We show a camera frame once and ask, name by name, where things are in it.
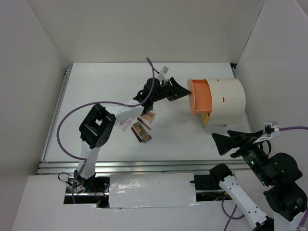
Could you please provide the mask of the dark red lip gloss tube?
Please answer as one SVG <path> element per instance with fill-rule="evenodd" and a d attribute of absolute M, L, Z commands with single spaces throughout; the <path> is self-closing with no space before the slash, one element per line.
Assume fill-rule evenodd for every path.
<path fill-rule="evenodd" d="M 134 129 L 134 127 L 131 127 L 132 132 L 134 133 L 134 135 L 136 136 L 136 138 L 138 139 L 139 142 L 142 142 L 142 139 L 140 138 L 140 136 L 138 135 L 137 131 Z"/>

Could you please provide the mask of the orange drawer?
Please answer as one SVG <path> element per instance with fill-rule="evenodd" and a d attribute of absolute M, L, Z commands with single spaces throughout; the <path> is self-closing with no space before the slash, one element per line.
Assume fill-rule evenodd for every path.
<path fill-rule="evenodd" d="M 212 112 L 212 95 L 206 79 L 189 79 L 188 90 L 191 92 L 189 103 L 191 114 L 206 114 Z"/>

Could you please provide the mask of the yellow drawer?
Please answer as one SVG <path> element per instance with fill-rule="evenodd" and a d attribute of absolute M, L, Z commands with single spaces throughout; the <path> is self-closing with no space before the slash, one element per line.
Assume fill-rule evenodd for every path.
<path fill-rule="evenodd" d="M 205 127 L 209 123 L 210 118 L 211 118 L 210 113 L 199 114 L 199 120 L 200 120 L 202 127 Z"/>

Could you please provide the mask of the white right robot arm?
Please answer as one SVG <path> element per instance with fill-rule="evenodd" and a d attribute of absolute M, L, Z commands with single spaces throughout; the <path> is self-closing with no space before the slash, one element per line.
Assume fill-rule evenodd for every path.
<path fill-rule="evenodd" d="M 252 172 L 244 180 L 243 173 L 234 174 L 219 164 L 210 170 L 210 185 L 227 193 L 254 231 L 305 230 L 308 196 L 297 184 L 303 174 L 296 160 L 287 153 L 269 156 L 263 149 L 263 143 L 279 133 L 273 127 L 256 133 L 212 134 L 220 155 L 234 150 L 231 157 L 241 157 Z"/>

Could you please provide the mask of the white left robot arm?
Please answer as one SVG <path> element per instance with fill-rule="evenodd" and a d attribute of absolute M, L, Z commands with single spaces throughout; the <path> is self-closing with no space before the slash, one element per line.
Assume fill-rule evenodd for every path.
<path fill-rule="evenodd" d="M 85 160 L 81 160 L 74 171 L 77 186 L 84 192 L 93 189 L 98 152 L 107 143 L 114 125 L 148 113 L 153 109 L 154 102 L 163 99 L 175 101 L 190 94 L 191 92 L 178 84 L 173 77 L 162 81 L 150 78 L 143 89 L 127 103 L 108 107 L 96 103 L 79 126 L 81 154 Z"/>

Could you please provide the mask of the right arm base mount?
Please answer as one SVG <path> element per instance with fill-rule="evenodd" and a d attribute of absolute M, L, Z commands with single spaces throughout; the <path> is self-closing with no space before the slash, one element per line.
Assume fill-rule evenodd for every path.
<path fill-rule="evenodd" d="M 194 175 L 194 179 L 190 183 L 195 187 L 197 202 L 231 199 L 222 188 L 213 182 L 213 177 L 210 175 Z"/>

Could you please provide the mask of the brown lip gloss tube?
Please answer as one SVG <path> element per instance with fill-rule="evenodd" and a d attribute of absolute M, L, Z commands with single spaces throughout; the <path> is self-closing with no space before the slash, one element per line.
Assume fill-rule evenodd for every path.
<path fill-rule="evenodd" d="M 141 123 L 141 124 L 143 124 L 148 130 L 152 130 L 141 118 L 137 118 L 137 120 Z"/>

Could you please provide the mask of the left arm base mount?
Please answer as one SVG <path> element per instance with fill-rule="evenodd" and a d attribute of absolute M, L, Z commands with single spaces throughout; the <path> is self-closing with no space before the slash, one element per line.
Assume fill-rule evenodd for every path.
<path fill-rule="evenodd" d="M 82 186 L 74 176 L 61 172 L 58 180 L 66 185 L 64 204 L 94 204 L 97 208 L 109 208 L 110 177 L 92 177 Z"/>

